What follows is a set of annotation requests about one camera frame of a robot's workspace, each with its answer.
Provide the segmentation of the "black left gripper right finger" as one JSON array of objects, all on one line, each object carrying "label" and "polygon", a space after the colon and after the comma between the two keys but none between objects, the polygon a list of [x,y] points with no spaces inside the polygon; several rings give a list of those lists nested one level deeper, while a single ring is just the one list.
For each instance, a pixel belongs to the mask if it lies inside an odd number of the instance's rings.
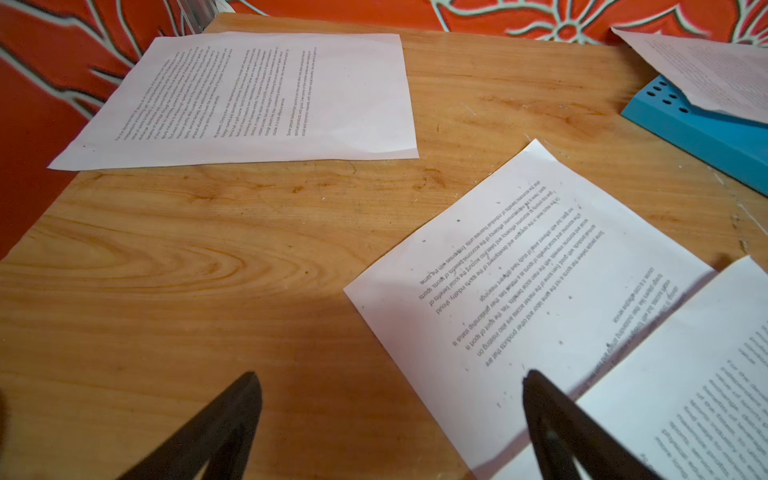
[{"label": "black left gripper right finger", "polygon": [[523,407],[545,479],[657,479],[659,476],[599,426],[538,370],[523,380]]}]

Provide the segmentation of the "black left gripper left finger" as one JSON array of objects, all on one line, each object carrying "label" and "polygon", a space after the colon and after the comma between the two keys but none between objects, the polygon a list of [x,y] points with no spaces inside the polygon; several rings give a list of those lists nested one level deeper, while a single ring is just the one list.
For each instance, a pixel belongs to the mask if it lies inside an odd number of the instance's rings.
[{"label": "black left gripper left finger", "polygon": [[241,479],[262,411],[257,375],[246,372],[123,479]]}]

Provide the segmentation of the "blue folder black inside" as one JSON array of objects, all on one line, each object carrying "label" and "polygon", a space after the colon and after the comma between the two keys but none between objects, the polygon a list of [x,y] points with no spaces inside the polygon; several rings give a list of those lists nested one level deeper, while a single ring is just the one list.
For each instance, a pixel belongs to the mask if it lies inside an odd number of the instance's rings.
[{"label": "blue folder black inside", "polygon": [[622,116],[661,139],[767,194],[767,126],[693,106],[658,76],[639,91]]}]

